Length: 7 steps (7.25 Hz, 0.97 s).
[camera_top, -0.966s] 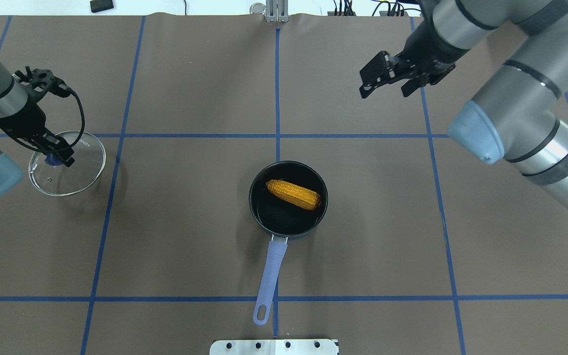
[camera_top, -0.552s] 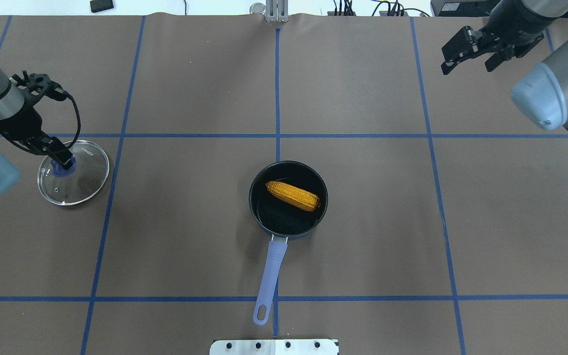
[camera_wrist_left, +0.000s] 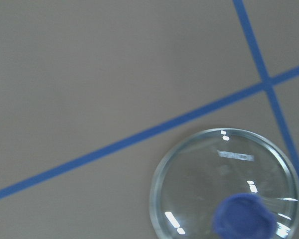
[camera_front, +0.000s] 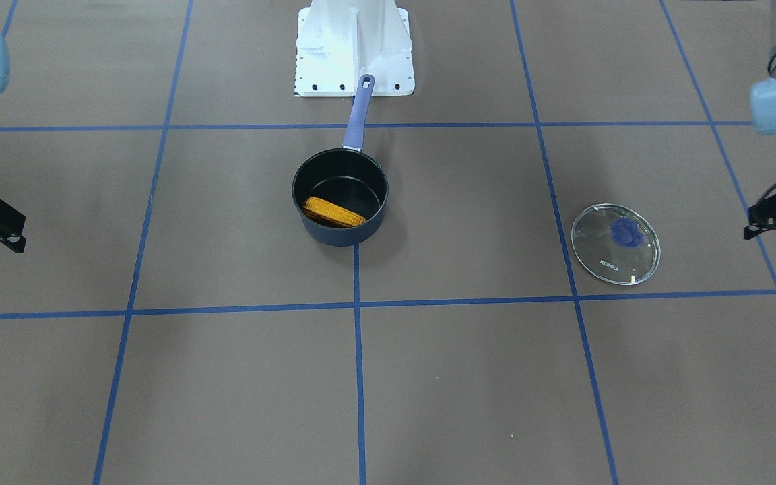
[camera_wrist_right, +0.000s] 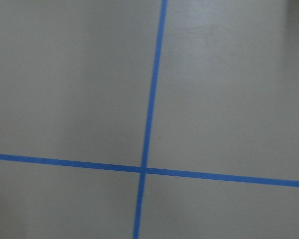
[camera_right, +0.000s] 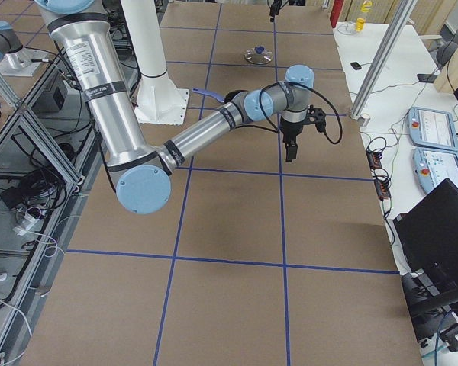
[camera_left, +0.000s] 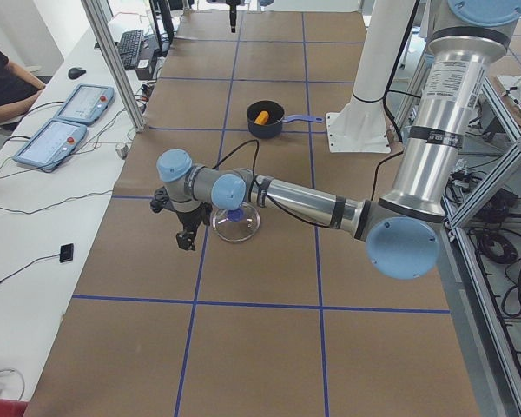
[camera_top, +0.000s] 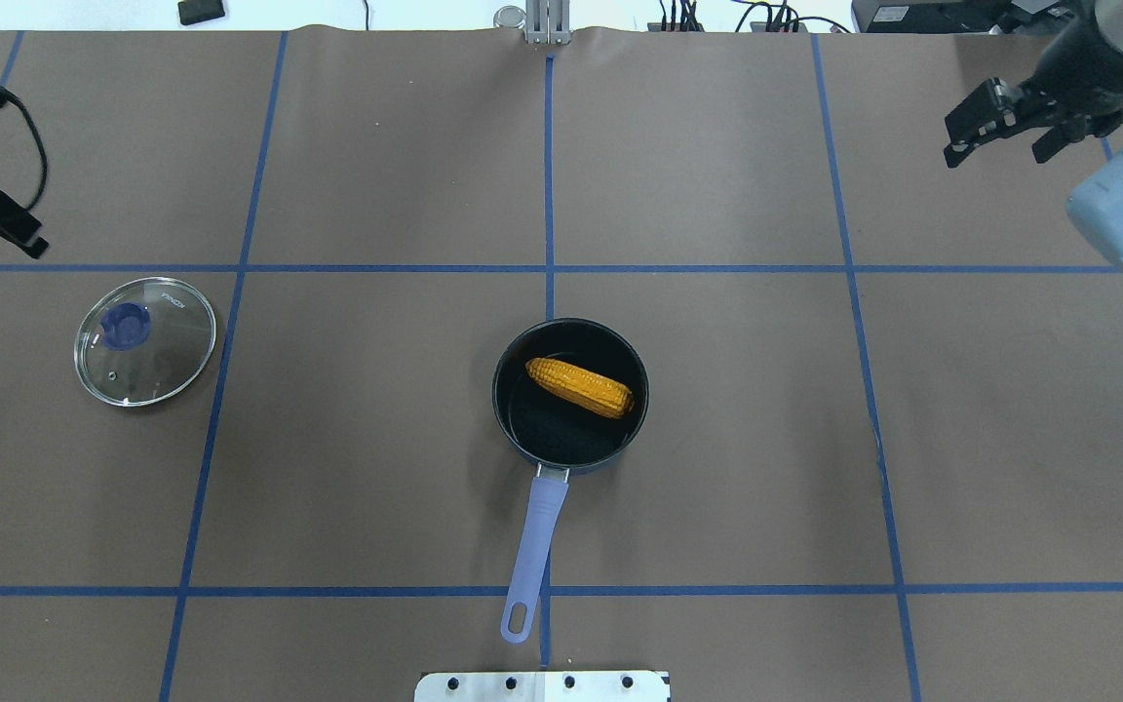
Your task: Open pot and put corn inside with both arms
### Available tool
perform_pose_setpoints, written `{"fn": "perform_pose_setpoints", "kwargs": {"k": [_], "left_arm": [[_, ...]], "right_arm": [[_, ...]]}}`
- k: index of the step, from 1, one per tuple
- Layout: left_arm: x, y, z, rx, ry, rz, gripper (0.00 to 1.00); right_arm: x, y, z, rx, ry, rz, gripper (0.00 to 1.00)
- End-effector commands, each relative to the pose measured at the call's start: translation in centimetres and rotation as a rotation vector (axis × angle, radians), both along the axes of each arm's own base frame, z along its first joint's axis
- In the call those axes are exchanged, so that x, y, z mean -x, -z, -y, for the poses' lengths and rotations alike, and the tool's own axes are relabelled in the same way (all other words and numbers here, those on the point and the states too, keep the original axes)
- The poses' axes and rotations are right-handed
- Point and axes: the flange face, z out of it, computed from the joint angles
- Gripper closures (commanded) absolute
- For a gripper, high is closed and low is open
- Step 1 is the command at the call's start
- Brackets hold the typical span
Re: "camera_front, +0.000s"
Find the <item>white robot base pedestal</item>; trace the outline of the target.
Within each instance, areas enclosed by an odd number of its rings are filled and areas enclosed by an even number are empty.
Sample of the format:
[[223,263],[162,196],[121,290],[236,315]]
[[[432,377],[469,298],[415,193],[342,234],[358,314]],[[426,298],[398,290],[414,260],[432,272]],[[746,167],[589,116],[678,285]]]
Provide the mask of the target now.
[[312,1],[296,27],[295,96],[353,96],[364,74],[373,96],[416,91],[410,15],[396,2]]

